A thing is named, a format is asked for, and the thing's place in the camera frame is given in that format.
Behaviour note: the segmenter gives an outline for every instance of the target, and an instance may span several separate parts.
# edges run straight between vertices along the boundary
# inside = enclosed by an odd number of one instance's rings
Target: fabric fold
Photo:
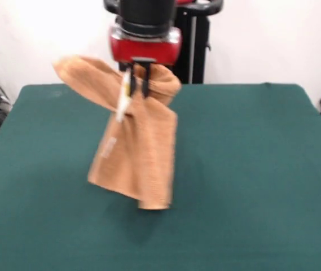
[[[54,68],[75,92],[112,111],[89,171],[89,182],[139,200],[142,209],[169,208],[177,115],[167,105],[181,88],[177,77],[162,65],[151,65],[150,93],[144,99],[144,69],[136,65],[137,88],[120,123],[115,112],[122,72],[83,56],[63,58]]]

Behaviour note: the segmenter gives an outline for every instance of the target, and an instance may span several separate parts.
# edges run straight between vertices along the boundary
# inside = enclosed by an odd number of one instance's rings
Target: green tablecloth
[[[321,117],[294,85],[184,86],[173,206],[87,183],[108,111],[27,86],[0,131],[0,271],[321,270]]]

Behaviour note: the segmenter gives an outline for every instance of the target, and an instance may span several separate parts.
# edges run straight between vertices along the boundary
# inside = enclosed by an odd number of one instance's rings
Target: black stand
[[[210,22],[206,16],[193,17],[178,10],[174,26],[181,30],[183,42],[172,70],[183,84],[202,84]]]

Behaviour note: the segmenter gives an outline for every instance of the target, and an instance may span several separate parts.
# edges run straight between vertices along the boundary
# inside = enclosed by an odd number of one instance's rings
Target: white wall
[[[60,82],[51,62],[84,54],[109,62],[114,16],[102,0],[0,0],[0,83]],[[205,81],[294,82],[321,97],[321,0],[225,0],[212,17]]]

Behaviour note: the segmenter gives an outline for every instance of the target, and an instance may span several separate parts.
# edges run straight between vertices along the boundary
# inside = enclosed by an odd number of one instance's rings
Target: orange towel
[[[74,91],[112,111],[89,181],[138,199],[139,208],[169,208],[177,115],[167,105],[181,88],[179,80],[166,67],[151,65],[150,94],[144,99],[144,69],[136,65],[137,88],[120,123],[115,120],[115,112],[121,72],[101,60],[81,56],[61,59],[54,68]]]

